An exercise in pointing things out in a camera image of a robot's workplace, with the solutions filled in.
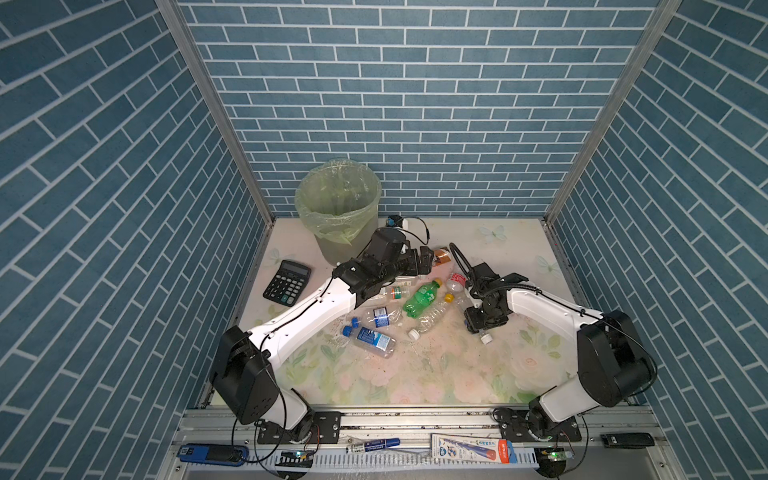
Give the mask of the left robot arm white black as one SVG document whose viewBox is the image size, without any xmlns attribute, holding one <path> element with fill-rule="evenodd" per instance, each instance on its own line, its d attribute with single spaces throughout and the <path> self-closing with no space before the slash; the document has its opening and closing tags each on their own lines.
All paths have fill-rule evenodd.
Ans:
<svg viewBox="0 0 768 480">
<path fill-rule="evenodd" d="M 294 430 L 307 424 L 311 407 L 281 388 L 275 371 L 307 340 L 378 295 L 386 284 L 427 275 L 433 265 L 431 248 L 412 248 L 399 229 L 377 229 L 358 256 L 337 265 L 307 298 L 250 330 L 233 326 L 225 331 L 214 355 L 212 387 L 243 425 L 265 420 Z"/>
</svg>

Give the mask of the red label bottle yellow cap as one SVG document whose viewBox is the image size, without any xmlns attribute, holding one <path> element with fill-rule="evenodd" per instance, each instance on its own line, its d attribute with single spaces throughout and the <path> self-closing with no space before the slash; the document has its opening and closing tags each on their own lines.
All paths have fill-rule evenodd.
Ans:
<svg viewBox="0 0 768 480">
<path fill-rule="evenodd" d="M 466 277 L 457 272 L 451 273 L 445 281 L 447 293 L 453 297 L 452 304 L 458 306 L 466 299 Z"/>
</svg>

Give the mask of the brown coffee bottle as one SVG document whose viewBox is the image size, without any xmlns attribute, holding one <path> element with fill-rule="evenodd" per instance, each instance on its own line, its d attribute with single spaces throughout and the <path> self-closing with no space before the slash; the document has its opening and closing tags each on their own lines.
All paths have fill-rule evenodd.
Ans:
<svg viewBox="0 0 768 480">
<path fill-rule="evenodd" d="M 433 250 L 433 265 L 439 266 L 452 262 L 450 250 L 447 247 L 436 248 Z"/>
</svg>

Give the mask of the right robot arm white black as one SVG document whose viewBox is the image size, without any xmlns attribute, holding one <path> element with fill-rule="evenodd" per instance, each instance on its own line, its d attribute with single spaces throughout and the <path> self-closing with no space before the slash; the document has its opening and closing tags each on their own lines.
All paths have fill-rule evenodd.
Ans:
<svg viewBox="0 0 768 480">
<path fill-rule="evenodd" d="M 461 271 L 470 297 L 478 302 L 464 313 L 470 332 L 500 327 L 516 313 L 575 343 L 575 376 L 529 403 L 527 426 L 533 436 L 550 437 L 575 416 L 613 407 L 656 381 L 657 363 L 625 313 L 579 306 L 517 273 L 500 276 L 485 263 Z"/>
</svg>

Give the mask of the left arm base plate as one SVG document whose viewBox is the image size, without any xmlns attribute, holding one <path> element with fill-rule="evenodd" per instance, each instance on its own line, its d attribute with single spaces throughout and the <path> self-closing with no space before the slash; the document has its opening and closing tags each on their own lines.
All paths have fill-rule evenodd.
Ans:
<svg viewBox="0 0 768 480">
<path fill-rule="evenodd" d="M 282 429 L 281 423 L 261 420 L 256 441 L 259 445 L 337 444 L 341 417 L 342 414 L 339 411 L 310 412 L 296 427 L 289 430 Z"/>
</svg>

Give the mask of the clear bottle blue label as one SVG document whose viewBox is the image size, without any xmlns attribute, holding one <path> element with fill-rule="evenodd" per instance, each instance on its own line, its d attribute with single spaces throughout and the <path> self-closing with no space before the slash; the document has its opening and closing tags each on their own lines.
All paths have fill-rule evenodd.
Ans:
<svg viewBox="0 0 768 480">
<path fill-rule="evenodd" d="M 492 335 L 489 332 L 484 330 L 479 332 L 479 339 L 484 345 L 488 345 L 493 341 Z"/>
</svg>

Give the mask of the clear crushed bottle white cap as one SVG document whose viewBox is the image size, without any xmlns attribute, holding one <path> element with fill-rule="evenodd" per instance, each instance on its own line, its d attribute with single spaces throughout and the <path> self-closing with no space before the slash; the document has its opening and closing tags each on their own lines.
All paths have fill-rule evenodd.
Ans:
<svg viewBox="0 0 768 480">
<path fill-rule="evenodd" d="M 412 341 L 417 341 L 423 334 L 432 330 L 446 315 L 452 306 L 452 300 L 444 298 L 428 307 L 418 318 L 416 326 L 407 333 Z"/>
</svg>

